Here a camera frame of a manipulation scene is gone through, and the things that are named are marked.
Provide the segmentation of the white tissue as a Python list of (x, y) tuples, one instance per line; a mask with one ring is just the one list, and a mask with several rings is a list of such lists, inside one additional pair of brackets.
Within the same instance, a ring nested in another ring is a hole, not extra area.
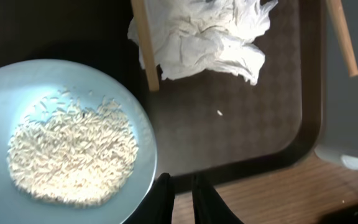
[(277, 0), (146, 1), (162, 80), (212, 70), (240, 75), (256, 85), (265, 54), (254, 40), (269, 30), (269, 13), (277, 4)]

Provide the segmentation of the light blue bowl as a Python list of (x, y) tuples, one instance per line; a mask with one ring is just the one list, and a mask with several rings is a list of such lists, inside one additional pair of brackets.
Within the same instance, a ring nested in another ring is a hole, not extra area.
[(152, 125), (115, 79), (64, 60), (0, 68), (0, 223), (123, 223), (156, 166)]

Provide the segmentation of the wooden chopstick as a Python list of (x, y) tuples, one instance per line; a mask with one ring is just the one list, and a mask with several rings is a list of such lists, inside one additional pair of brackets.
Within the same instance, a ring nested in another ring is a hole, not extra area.
[(149, 90), (159, 91), (158, 73), (155, 65), (145, 2), (144, 0), (131, 0), (131, 5), (139, 36), (139, 47), (142, 51)]
[(341, 0), (325, 0), (336, 37), (350, 77), (358, 76), (358, 67)]

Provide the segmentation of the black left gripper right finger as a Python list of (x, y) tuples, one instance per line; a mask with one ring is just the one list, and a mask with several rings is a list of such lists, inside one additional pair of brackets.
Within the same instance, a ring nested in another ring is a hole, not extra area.
[(243, 224), (202, 175), (193, 176), (192, 199), (196, 224)]

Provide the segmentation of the rice grains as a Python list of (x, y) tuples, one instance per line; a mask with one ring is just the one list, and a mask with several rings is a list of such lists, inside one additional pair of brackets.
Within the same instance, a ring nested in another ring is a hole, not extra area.
[(96, 109), (72, 102), (47, 121), (26, 121), (8, 143), (13, 184), (37, 200), (99, 206), (118, 193), (134, 170), (138, 143), (121, 105)]

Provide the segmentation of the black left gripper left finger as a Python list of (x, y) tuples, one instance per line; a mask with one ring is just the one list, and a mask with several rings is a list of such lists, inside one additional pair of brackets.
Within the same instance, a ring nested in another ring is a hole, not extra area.
[(171, 224), (174, 199), (175, 189), (171, 176), (163, 173), (126, 220), (126, 224)]

